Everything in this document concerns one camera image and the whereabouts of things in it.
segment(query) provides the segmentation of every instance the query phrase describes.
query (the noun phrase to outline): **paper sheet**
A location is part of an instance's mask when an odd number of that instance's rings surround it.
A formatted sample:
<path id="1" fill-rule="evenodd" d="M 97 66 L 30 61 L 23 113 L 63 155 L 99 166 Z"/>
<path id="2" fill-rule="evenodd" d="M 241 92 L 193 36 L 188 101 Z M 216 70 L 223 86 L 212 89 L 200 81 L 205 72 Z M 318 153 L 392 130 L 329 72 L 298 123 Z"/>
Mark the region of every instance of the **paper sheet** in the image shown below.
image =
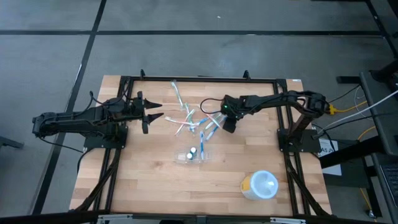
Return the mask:
<path id="1" fill-rule="evenodd" d="M 327 155 L 331 152 L 333 152 L 333 148 L 330 145 L 330 141 L 329 139 L 319 139 L 319 143 L 321 144 L 321 153 L 318 153 L 319 157 L 322 157 L 324 155 Z M 335 147 L 335 150 L 338 151 L 338 144 L 336 141 L 332 141 L 333 146 Z M 331 174 L 331 175 L 341 175 L 341 166 L 340 164 L 335 165 L 335 166 L 331 166 L 331 167 L 327 167 L 322 169 L 322 172 L 324 174 Z"/>

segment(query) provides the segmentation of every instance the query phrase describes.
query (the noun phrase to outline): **wooden tabletop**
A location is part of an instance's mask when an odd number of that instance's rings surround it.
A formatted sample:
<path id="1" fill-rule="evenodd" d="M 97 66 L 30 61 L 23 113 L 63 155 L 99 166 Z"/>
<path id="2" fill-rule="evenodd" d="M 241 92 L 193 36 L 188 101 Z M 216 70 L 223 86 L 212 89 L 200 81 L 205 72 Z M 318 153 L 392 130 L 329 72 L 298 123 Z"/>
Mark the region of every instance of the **wooden tabletop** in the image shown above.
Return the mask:
<path id="1" fill-rule="evenodd" d="M 120 76 L 104 76 L 98 99 L 115 97 Z M 289 90 L 302 91 L 300 80 L 287 80 Z M 224 95 L 272 95 L 271 84 L 264 83 L 210 83 L 178 82 L 183 102 L 196 112 L 194 121 L 205 115 L 198 105 L 205 98 Z M 128 123 L 126 147 L 122 150 L 116 179 L 112 212 L 177 213 L 209 215 L 292 215 L 284 158 L 279 151 L 276 129 L 278 117 L 275 108 L 246 115 L 238 121 L 235 133 L 219 129 L 205 143 L 211 154 L 206 164 L 179 164 L 174 161 L 177 151 L 199 146 L 199 135 L 186 129 L 175 137 L 179 125 L 166 121 L 165 116 L 185 119 L 170 82 L 136 81 L 133 96 L 142 91 L 144 97 L 163 106 L 147 110 L 147 114 L 165 113 L 143 134 L 140 121 Z M 220 108 L 219 101 L 207 101 L 207 110 Z M 292 108 L 294 120 L 300 113 Z M 94 149 L 82 160 L 70 208 L 79 206 L 98 181 L 104 149 Z M 318 203 L 331 212 L 319 160 L 309 153 L 300 153 L 305 183 Z M 270 200 L 245 199 L 240 190 L 244 177 L 257 170 L 268 170 L 279 181 L 279 191 Z M 101 208 L 104 207 L 104 188 Z M 303 213 L 299 188 L 296 186 L 298 208 Z"/>

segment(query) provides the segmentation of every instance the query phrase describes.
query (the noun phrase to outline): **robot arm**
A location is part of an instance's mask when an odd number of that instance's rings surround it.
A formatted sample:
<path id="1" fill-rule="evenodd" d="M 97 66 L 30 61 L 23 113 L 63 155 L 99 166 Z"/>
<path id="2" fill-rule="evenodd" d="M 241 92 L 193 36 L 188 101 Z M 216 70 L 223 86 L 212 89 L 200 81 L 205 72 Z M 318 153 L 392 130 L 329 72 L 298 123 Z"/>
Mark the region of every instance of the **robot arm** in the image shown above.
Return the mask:
<path id="1" fill-rule="evenodd" d="M 148 125 L 163 113 L 145 115 L 144 108 L 151 109 L 162 106 L 143 99 L 142 92 L 131 101 L 112 98 L 100 106 L 88 108 L 81 112 L 43 113 L 33 118 L 32 132 L 36 137 L 43 138 L 57 133 L 80 133 L 86 138 L 101 137 L 115 141 L 119 136 L 119 123 L 123 121 L 142 120 L 142 130 L 148 133 Z"/>
<path id="2" fill-rule="evenodd" d="M 312 91 L 289 91 L 270 96 L 251 95 L 239 98 L 225 95 L 221 102 L 221 113 L 227 116 L 223 129 L 233 133 L 236 122 L 247 114 L 253 115 L 264 108 L 278 106 L 292 106 L 302 114 L 294 127 L 291 127 L 290 134 L 294 135 L 294 131 L 303 131 L 312 120 L 327 112 L 328 103 L 323 95 Z"/>

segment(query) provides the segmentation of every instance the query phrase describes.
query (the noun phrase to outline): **transparent container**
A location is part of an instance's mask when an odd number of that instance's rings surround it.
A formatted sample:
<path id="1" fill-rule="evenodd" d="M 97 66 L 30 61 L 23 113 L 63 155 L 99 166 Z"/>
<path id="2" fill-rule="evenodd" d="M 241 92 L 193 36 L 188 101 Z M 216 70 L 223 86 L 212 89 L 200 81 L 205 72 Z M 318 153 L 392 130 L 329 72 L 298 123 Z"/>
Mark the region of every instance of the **transparent container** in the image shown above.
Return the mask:
<path id="1" fill-rule="evenodd" d="M 207 151 L 203 152 L 203 158 L 200 153 L 200 147 L 191 147 L 184 151 L 177 151 L 175 153 L 175 161 L 181 164 L 201 164 L 210 160 L 210 153 Z"/>

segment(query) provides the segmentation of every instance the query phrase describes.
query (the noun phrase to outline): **white paper cup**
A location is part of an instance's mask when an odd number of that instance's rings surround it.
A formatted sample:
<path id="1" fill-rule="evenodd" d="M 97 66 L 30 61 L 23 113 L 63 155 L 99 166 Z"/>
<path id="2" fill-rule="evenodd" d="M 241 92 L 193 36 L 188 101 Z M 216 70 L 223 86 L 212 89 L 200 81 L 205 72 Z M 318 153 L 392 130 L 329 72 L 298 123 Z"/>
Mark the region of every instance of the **white paper cup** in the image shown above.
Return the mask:
<path id="1" fill-rule="evenodd" d="M 250 200 L 270 199 L 278 192 L 278 180 L 270 172 L 260 170 L 244 178 L 241 191 Z"/>

